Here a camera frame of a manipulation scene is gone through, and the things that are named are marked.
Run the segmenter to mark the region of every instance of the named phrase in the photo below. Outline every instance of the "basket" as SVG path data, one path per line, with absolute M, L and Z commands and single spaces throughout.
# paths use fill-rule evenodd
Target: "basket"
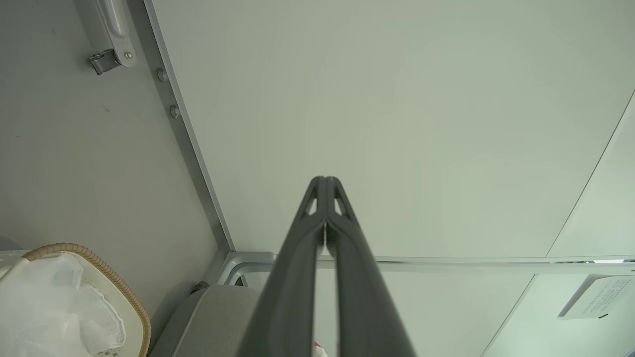
M 126 340 L 123 346 L 98 353 L 99 357 L 145 357 L 150 344 L 150 319 L 130 287 L 102 259 L 88 248 L 77 244 L 57 243 L 28 250 L 0 252 L 0 285 L 3 277 L 19 273 L 24 265 L 36 259 L 54 257 L 60 253 L 75 256 L 84 269 L 82 283 L 94 286 L 102 293 L 124 323 Z

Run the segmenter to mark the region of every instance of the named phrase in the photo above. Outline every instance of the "gray fabric seat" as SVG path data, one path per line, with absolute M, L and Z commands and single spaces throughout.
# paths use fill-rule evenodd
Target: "gray fabric seat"
M 231 285 L 193 293 L 174 312 L 150 357 L 233 357 L 259 296 Z

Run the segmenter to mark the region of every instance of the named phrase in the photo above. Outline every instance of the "white plastic bag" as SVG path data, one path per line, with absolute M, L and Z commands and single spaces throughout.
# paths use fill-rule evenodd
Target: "white plastic bag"
M 104 296 L 81 286 L 68 253 L 37 259 L 0 285 L 0 356 L 86 357 L 120 347 L 123 322 Z

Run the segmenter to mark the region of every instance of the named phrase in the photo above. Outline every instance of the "white ceiling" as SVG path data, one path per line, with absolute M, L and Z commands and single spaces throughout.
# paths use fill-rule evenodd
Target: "white ceiling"
M 635 349 L 635 291 L 601 319 L 557 320 L 587 275 L 540 275 L 486 357 L 626 357 Z
M 240 251 L 335 175 L 375 255 L 544 257 L 635 86 L 632 1 L 147 2 Z
M 635 100 L 567 220 L 550 257 L 635 255 Z

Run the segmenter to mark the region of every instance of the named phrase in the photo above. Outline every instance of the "screw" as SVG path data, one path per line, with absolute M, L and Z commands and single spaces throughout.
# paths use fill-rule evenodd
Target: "screw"
M 168 74 L 165 72 L 163 68 L 157 69 L 157 77 L 161 82 L 167 82 L 169 80 Z
M 176 119 L 176 118 L 181 116 L 181 110 L 177 106 L 171 105 L 170 106 L 170 114 L 172 114 L 172 117 L 174 119 Z

